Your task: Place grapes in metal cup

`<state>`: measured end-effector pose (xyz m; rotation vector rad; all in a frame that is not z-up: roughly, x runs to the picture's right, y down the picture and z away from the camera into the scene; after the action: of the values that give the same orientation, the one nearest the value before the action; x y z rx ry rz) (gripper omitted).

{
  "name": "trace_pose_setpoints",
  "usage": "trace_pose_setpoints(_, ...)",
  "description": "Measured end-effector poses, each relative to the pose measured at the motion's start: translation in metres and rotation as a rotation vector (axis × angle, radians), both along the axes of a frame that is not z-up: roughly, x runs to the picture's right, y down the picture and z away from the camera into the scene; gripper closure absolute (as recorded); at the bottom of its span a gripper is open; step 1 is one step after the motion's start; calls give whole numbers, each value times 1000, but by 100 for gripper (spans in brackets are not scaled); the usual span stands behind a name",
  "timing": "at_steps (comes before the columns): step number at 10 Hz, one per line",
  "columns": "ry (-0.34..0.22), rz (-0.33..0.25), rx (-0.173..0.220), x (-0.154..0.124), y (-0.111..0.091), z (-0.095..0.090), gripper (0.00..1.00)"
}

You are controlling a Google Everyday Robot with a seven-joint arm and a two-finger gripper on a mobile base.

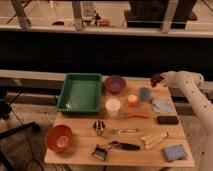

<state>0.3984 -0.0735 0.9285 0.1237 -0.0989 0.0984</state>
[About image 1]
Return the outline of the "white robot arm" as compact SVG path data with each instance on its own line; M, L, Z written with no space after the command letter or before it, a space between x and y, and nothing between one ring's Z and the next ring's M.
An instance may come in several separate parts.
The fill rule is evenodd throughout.
M168 87L177 87L187 98L207 134L213 133L213 104L202 94L199 87L204 77L188 71L169 71L161 74Z

